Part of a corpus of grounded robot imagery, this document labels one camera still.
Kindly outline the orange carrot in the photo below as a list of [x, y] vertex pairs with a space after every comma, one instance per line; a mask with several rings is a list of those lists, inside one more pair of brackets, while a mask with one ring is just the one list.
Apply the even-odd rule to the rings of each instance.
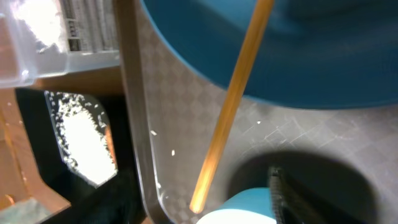
[[118, 165], [117, 165], [116, 155], [115, 155], [115, 151], [114, 151], [114, 145], [113, 145], [111, 129], [110, 129], [109, 126], [107, 126], [105, 128], [105, 138], [106, 138], [106, 142], [107, 142], [109, 153], [110, 153], [111, 158], [113, 160], [113, 164], [115, 166], [115, 169], [117, 169]]

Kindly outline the light blue bowl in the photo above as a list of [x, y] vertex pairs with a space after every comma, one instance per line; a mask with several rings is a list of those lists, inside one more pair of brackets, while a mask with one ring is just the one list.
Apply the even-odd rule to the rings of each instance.
[[244, 190], [204, 215], [197, 224], [276, 224], [269, 188]]

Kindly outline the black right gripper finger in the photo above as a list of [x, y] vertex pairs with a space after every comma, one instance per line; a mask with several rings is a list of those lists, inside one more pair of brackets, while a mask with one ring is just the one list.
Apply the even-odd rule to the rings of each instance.
[[281, 167], [269, 168], [269, 190], [277, 224], [320, 223], [320, 214], [287, 181], [287, 174]]

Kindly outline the pile of rice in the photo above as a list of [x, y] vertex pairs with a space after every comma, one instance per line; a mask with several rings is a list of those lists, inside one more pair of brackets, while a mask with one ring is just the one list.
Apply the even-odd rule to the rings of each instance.
[[108, 150], [108, 115], [91, 95], [44, 91], [62, 162], [93, 187], [118, 173]]

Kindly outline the white paper wrapper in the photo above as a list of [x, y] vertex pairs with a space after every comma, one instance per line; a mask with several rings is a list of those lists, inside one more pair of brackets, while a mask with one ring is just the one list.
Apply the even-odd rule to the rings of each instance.
[[67, 34], [59, 1], [26, 0], [17, 1], [13, 6], [16, 18], [25, 22], [45, 49], [55, 46], [60, 53], [67, 51]]

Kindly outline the wooden chopstick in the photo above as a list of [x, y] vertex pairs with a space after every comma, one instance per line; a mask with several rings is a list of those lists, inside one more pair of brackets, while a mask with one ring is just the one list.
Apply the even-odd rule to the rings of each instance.
[[211, 183], [261, 46], [273, 5], [274, 0], [257, 0], [254, 6], [228, 91], [189, 204], [189, 209], [195, 214], [201, 213], [205, 207]]

